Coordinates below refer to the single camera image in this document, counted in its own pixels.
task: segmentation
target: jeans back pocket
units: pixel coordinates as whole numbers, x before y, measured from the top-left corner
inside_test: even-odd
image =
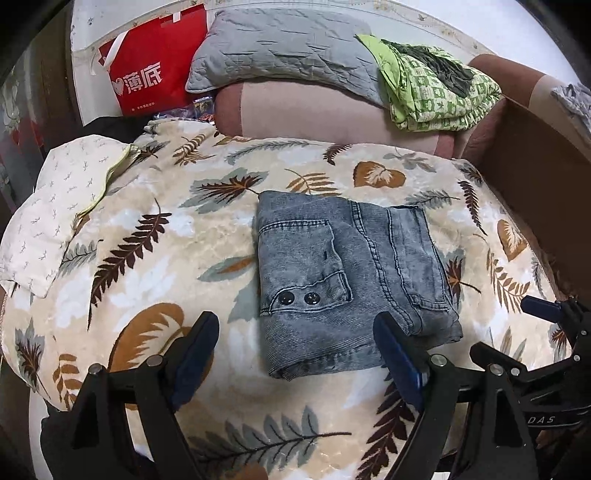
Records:
[[[287,220],[259,231],[261,315],[311,313],[352,300],[327,220]]]

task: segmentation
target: green patterned cloth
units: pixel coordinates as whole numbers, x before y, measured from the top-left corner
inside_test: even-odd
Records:
[[[488,75],[467,67],[446,51],[422,47],[473,72],[465,98],[450,91],[435,72],[416,58],[400,53],[395,44],[373,35],[357,38],[375,57],[386,81],[392,121],[402,130],[467,130],[476,125],[501,98],[501,88]]]

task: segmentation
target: floral blanket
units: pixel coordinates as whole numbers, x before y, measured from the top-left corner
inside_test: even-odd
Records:
[[[437,350],[456,365],[473,366],[468,351],[479,340],[529,368],[565,353],[550,324],[520,311],[526,294],[553,300],[550,284],[463,160],[382,145],[231,138],[177,120],[151,123],[136,144],[142,154],[85,218],[47,297],[19,287],[5,302],[6,359],[58,408],[72,407],[92,363],[132,368],[211,310],[221,328],[213,361],[177,413],[208,475],[255,465],[274,480],[385,476],[415,420],[386,370],[291,382],[266,372],[253,238],[264,190],[421,205],[464,332]],[[138,451],[149,455],[137,412],[128,416]]]

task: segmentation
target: quilted pillow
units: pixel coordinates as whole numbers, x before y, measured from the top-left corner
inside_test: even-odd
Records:
[[[355,38],[367,24],[305,9],[220,11],[195,52],[186,90],[203,93],[257,77],[309,80],[388,104],[378,65]]]

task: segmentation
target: pink cushion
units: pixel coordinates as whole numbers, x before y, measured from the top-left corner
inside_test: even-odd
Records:
[[[492,145],[496,130],[505,113],[506,98],[501,98],[490,112],[471,129],[458,132],[453,148],[453,158],[465,158],[478,165],[484,153]]]
[[[283,80],[239,82],[216,97],[225,135],[304,138],[335,144],[393,145],[451,158],[452,132],[405,132],[386,110],[334,88]]]

